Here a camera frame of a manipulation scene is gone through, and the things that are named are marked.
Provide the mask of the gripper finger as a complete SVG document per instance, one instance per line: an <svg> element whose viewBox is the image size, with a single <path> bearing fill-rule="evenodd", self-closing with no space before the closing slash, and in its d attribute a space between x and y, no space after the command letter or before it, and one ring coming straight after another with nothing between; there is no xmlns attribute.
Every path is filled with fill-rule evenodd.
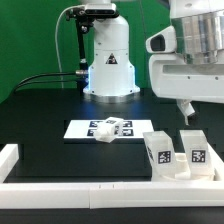
<svg viewBox="0 0 224 224"><path fill-rule="evenodd" d="M186 99L177 99L176 102L179 110L184 116L185 124L189 125L190 118L195 115L195 110L191 101Z"/></svg>

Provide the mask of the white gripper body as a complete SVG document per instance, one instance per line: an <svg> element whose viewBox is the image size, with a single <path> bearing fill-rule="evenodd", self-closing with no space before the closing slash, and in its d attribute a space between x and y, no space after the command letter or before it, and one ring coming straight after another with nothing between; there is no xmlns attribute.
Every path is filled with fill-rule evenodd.
<svg viewBox="0 0 224 224"><path fill-rule="evenodd" d="M176 54L175 30L169 26L146 40L151 87L157 97L224 103L224 50L214 64L186 64Z"/></svg>

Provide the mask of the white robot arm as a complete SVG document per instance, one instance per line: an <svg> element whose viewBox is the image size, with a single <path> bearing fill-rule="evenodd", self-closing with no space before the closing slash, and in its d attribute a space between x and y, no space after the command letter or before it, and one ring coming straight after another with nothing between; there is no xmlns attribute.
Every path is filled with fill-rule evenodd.
<svg viewBox="0 0 224 224"><path fill-rule="evenodd" d="M94 61L84 93L119 102L139 91L129 61L129 25L115 0L80 0L94 18ZM171 25L146 40L156 96L175 99L186 117L193 101L224 103L224 0L160 0Z"/></svg>

